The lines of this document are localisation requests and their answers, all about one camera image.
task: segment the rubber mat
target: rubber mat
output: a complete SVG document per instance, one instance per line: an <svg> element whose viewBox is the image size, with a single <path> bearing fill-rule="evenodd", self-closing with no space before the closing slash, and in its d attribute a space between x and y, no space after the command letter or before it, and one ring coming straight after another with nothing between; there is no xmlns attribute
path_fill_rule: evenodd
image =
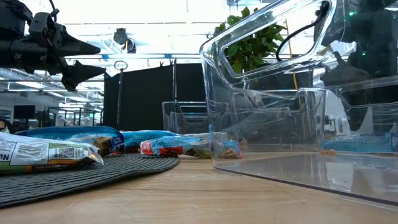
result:
<svg viewBox="0 0 398 224"><path fill-rule="evenodd" d="M35 202L82 191L126 177L154 174L175 167L177 157L159 158L126 154L103 158L104 166L93 164L73 170L0 177L0 208Z"/></svg>

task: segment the desk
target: desk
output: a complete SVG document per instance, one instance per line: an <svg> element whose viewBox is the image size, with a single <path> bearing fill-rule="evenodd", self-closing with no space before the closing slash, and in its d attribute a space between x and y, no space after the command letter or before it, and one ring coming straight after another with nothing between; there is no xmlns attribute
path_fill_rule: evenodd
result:
<svg viewBox="0 0 398 224"><path fill-rule="evenodd" d="M398 211L222 172L182 157L170 171L0 210L1 223L396 223Z"/></svg>

